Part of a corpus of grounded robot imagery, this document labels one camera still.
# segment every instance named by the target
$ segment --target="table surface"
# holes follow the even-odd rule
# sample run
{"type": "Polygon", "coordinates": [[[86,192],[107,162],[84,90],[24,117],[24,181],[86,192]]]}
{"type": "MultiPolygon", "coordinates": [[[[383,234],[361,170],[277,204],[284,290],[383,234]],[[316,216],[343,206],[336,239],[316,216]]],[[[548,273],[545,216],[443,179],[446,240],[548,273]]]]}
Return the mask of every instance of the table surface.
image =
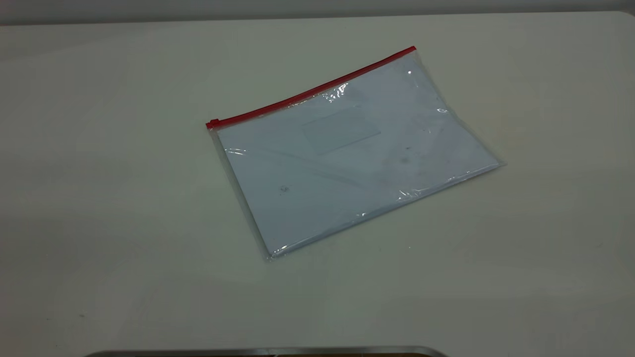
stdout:
{"type": "Polygon", "coordinates": [[[0,346],[635,351],[635,18],[0,29],[0,346]],[[506,167],[274,262],[204,123],[417,46],[506,167]]]}

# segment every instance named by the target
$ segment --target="clear plastic bag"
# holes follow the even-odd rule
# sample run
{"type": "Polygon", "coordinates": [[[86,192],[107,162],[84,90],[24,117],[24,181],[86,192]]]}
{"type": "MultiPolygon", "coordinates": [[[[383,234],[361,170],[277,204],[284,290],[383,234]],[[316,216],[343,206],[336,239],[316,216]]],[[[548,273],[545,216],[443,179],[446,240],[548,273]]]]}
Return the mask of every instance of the clear plastic bag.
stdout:
{"type": "Polygon", "coordinates": [[[441,100],[414,47],[207,127],[270,257],[502,164],[441,100]]]}

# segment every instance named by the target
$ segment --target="gray wall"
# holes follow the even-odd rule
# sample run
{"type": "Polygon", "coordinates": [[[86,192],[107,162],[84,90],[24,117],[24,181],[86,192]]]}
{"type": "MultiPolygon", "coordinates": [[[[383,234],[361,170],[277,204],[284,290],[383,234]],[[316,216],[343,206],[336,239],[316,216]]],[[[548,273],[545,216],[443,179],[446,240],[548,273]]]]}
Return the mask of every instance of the gray wall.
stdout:
{"type": "Polygon", "coordinates": [[[4,0],[0,24],[624,10],[635,0],[4,0]]]}

